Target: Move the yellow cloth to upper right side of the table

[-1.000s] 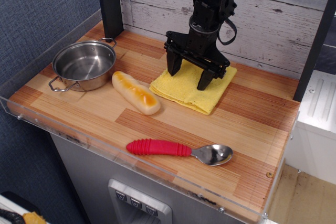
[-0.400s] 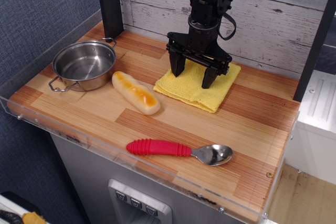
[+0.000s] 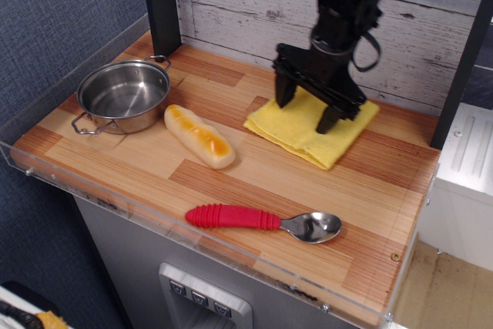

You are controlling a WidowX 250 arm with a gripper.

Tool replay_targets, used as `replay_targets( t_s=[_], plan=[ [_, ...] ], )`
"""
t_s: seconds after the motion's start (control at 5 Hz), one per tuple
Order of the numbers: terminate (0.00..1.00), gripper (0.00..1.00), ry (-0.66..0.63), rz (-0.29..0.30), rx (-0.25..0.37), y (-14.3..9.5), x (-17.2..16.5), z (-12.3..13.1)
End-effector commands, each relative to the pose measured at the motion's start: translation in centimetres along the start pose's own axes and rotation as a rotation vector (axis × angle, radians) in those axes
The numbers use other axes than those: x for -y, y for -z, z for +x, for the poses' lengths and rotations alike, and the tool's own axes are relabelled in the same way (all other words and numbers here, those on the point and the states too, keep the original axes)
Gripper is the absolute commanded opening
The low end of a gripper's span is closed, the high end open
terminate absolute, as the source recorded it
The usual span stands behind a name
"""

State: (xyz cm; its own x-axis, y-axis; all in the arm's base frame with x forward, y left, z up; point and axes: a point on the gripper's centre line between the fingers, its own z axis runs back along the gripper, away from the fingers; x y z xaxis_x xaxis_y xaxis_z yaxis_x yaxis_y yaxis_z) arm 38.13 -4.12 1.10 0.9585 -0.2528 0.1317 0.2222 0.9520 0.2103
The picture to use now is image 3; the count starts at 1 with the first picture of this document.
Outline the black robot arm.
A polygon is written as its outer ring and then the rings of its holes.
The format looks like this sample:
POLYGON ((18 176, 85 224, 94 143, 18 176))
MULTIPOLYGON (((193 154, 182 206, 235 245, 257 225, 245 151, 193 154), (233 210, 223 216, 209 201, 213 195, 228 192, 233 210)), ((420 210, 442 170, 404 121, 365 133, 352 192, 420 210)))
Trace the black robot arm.
POLYGON ((379 51, 369 33, 382 12, 379 0, 317 0, 318 20, 310 34, 310 48, 279 44, 276 70, 276 101, 287 105, 297 87, 326 104, 317 132, 327 133, 338 121, 353 120, 367 98, 350 77, 349 65, 360 39, 379 51))

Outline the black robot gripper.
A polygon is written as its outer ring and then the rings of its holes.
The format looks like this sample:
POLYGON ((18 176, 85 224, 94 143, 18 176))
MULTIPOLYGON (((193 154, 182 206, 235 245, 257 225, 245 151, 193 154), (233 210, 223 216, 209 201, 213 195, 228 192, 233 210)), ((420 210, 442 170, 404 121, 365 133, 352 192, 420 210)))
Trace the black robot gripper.
POLYGON ((366 96, 349 75, 354 47, 351 44, 347 49, 333 49, 316 41, 309 49, 278 44, 273 61, 277 105, 287 105, 300 86, 327 104, 317 126, 319 134, 326 134, 339 119, 354 120, 366 102, 366 96))

